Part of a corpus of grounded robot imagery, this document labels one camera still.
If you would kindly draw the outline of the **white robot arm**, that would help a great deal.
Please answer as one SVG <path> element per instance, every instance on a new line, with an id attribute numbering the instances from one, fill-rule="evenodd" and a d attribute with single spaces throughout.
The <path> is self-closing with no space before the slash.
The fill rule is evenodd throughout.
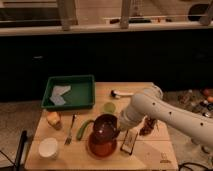
<path id="1" fill-rule="evenodd" d="M 158 86 L 149 86 L 134 93 L 121 111 L 118 123 L 121 131 L 138 126 L 145 116 L 163 121 L 202 145 L 213 148 L 213 119 L 174 107 L 162 100 Z"/>

